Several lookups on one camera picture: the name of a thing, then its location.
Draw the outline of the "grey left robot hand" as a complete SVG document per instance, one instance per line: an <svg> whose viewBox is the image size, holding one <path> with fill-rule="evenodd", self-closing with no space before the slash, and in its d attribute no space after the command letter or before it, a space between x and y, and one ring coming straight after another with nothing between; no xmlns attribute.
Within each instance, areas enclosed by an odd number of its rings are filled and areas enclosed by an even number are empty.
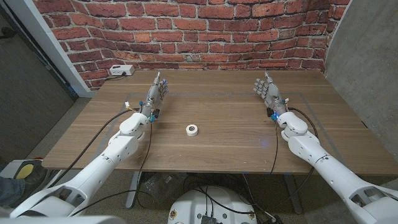
<svg viewBox="0 0 398 224"><path fill-rule="evenodd" d="M145 115L151 123L159 117L160 107L168 93L167 84L167 80L162 79L160 71L158 71L149 88L146 100L142 103L140 113Z"/></svg>

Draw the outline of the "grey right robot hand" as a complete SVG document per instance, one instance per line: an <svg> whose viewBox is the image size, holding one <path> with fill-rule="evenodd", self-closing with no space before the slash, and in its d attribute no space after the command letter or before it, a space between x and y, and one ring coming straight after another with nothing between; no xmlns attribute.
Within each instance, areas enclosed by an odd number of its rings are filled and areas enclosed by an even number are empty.
<svg viewBox="0 0 398 224"><path fill-rule="evenodd" d="M286 101L267 71L264 72L264 76L264 80L256 79L253 90L263 99L267 116L277 121L280 115L287 112Z"/></svg>

